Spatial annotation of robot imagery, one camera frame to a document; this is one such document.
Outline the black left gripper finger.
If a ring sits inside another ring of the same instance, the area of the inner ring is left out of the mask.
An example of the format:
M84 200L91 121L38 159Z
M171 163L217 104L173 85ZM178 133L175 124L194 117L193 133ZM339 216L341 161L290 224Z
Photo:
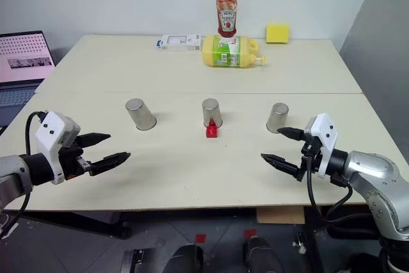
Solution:
M87 133L83 135L79 135L76 137L76 144L79 147L90 147L94 146L108 138L110 138L110 134L103 134L103 133Z
M114 169L119 165L123 164L130 156L131 153L119 152L104 157L102 160L98 162L92 162L91 169L88 171L88 173L90 176L96 176L101 173L105 173L106 171Z

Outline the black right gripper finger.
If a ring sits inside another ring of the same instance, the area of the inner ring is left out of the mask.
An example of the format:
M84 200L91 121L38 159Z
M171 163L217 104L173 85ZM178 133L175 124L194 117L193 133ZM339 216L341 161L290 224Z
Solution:
M282 127L277 129L277 132L292 140L305 141L305 134L302 129L296 129L293 127Z
M262 153L261 157L273 168L291 175L294 178L296 178L300 172L300 168L298 166L287 162L282 157L265 153Z

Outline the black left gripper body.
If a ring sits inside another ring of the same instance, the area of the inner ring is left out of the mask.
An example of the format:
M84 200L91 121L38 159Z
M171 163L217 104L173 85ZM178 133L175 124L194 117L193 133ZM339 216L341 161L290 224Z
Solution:
M73 179L91 170L91 164L82 158L83 148L91 146L91 135L83 134L77 136L68 147L62 147L59 151L59 162L61 164L65 180Z

